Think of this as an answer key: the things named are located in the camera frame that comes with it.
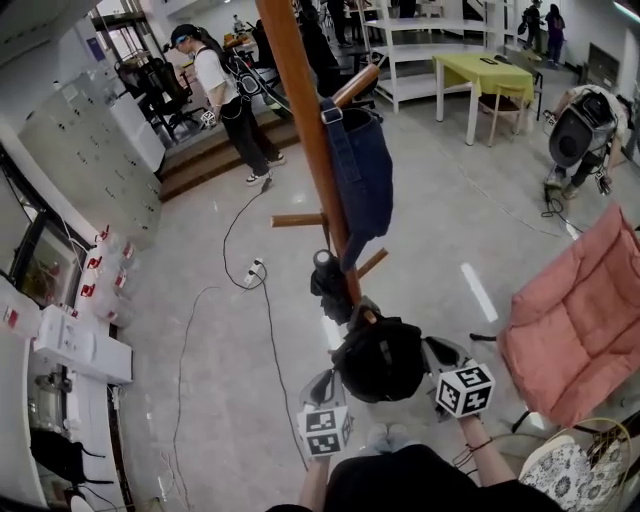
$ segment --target yellow tablecloth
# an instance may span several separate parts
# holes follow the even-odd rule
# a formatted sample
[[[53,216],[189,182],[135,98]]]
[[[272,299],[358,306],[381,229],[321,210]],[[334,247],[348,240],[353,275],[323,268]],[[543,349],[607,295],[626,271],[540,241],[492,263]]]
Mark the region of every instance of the yellow tablecloth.
[[[445,88],[472,82],[480,96],[496,94],[498,85],[524,87],[525,101],[533,101],[533,75],[515,65],[498,62],[493,57],[492,53],[451,53],[434,55],[433,59],[444,66]],[[482,58],[497,64],[488,64],[480,60]]]

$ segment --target white t-shirt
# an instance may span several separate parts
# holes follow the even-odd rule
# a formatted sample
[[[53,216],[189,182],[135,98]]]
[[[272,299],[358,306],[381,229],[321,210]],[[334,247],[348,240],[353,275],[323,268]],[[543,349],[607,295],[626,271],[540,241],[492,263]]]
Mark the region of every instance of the white t-shirt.
[[[213,104],[211,90],[223,82],[227,82],[227,87],[224,90],[224,97],[222,99],[223,105],[226,105],[238,96],[236,81],[229,73],[222,69],[220,59],[218,59],[218,55],[213,50],[200,50],[196,55],[195,68],[198,81],[202,84],[202,88],[209,98],[212,107],[215,105]]]
[[[584,91],[591,91],[595,93],[602,93],[605,98],[607,98],[607,102],[609,103],[609,107],[618,118],[618,126],[616,128],[616,137],[621,141],[624,141],[625,133],[627,133],[627,112],[626,109],[622,106],[622,104],[618,101],[618,99],[611,94],[609,91],[600,87],[599,85],[580,85],[578,87],[574,87],[573,93],[577,96],[582,94]]]

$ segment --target pink armchair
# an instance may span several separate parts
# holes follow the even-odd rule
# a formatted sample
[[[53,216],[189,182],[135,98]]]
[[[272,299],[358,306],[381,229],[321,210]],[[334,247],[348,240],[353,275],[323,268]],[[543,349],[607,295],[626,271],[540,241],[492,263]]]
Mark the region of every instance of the pink armchair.
[[[564,427],[640,367],[640,244],[617,204],[513,297],[498,343],[529,411]]]

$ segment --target yellow table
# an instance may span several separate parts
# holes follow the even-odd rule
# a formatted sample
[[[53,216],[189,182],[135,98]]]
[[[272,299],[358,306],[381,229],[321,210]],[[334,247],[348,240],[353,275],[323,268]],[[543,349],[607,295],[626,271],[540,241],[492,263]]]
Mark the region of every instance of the yellow table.
[[[444,90],[447,87],[469,83],[471,102],[467,144],[473,146],[478,120],[478,97],[481,94],[496,94],[498,85],[524,87],[525,101],[533,101],[533,75],[515,65],[498,62],[492,53],[453,53],[434,55],[436,61],[437,107],[436,119],[444,119]],[[490,59],[489,64],[481,59]]]

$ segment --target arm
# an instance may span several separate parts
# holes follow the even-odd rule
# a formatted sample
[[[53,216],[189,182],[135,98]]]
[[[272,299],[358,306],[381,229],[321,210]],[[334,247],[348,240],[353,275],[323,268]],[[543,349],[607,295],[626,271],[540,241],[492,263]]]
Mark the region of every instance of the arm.
[[[622,154],[622,141],[620,137],[613,138],[611,143],[611,154],[609,155],[609,162],[607,163],[607,174],[611,176],[611,171],[616,166],[617,162],[620,162],[620,155]]]
[[[211,89],[207,96],[209,97],[209,102],[213,107],[213,113],[216,116],[216,122],[220,119],[220,109],[222,108],[222,102],[224,100],[224,91],[227,88],[227,82],[222,82],[218,87],[214,87]]]
[[[560,98],[560,103],[558,103],[558,106],[556,107],[556,109],[553,112],[553,116],[558,119],[560,117],[560,115],[562,114],[562,112],[564,111],[565,108],[567,108],[567,105],[569,105],[569,103],[571,103],[571,100],[573,98],[575,98],[576,93],[573,89],[568,90],[567,92],[565,92],[562,96],[562,98]]]
[[[464,437],[471,449],[481,446],[491,439],[484,430],[482,422],[476,416],[460,418],[459,421],[460,428],[462,428]],[[483,487],[516,479],[516,475],[493,443],[474,451],[473,459],[478,468],[480,483]]]
[[[309,471],[302,485],[298,505],[313,512],[324,510],[324,499],[327,493],[329,479],[329,457],[315,458],[309,464]]]

